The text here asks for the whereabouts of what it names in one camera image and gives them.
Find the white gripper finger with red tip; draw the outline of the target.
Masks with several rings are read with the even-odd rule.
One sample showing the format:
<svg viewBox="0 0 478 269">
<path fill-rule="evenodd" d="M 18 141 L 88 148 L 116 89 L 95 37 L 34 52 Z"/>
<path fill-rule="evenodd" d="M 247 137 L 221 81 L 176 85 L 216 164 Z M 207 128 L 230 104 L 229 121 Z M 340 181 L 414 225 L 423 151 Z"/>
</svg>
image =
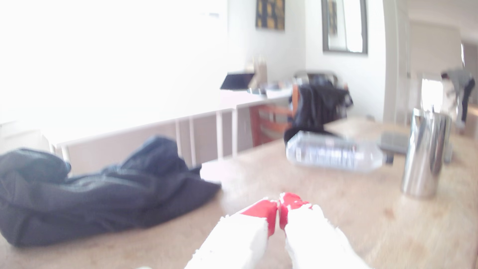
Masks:
<svg viewBox="0 0 478 269">
<path fill-rule="evenodd" d="M 319 205 L 294 193 L 281 193 L 280 228 L 293 269 L 369 269 L 348 238 L 324 216 Z"/>
<path fill-rule="evenodd" d="M 277 201 L 260 199 L 221 217 L 186 269 L 254 269 L 276 227 Z"/>
</svg>

